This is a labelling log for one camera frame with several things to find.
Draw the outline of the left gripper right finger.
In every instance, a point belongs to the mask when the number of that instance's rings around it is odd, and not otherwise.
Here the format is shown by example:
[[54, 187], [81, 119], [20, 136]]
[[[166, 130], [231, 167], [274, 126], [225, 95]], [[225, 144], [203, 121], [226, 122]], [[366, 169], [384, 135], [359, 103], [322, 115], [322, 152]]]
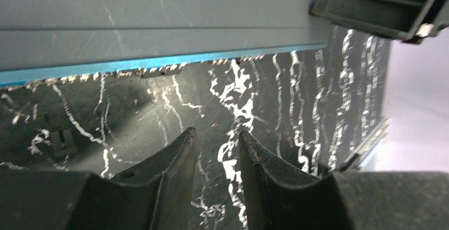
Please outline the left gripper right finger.
[[249, 229], [448, 229], [446, 172], [333, 171], [318, 178], [239, 135]]

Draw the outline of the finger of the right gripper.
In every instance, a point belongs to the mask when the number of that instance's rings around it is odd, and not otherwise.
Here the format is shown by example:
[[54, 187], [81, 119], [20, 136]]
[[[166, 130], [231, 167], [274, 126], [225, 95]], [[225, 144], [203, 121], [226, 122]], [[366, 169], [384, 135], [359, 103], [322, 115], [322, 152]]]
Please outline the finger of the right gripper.
[[448, 0], [317, 0], [310, 14], [348, 29], [415, 45], [448, 28]]

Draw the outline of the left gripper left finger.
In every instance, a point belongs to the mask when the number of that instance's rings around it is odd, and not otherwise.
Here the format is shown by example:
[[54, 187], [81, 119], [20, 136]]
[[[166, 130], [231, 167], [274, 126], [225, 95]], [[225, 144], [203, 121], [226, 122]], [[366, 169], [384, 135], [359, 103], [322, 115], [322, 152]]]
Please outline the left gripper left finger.
[[1, 171], [1, 229], [187, 229], [196, 130], [104, 179], [92, 172]]

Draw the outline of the small grey plug module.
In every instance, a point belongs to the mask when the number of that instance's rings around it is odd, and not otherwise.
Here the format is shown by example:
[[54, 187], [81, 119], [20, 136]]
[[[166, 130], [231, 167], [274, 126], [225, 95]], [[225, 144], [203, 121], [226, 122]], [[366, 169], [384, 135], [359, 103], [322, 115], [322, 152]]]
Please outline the small grey plug module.
[[78, 151], [71, 129], [57, 130], [50, 133], [51, 156], [61, 158]]

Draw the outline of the large dark network switch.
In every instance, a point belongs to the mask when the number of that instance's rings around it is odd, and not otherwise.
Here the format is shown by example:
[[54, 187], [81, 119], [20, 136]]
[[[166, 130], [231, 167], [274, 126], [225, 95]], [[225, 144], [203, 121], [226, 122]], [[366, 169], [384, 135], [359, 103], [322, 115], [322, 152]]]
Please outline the large dark network switch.
[[1, 84], [326, 46], [316, 0], [1, 0]]

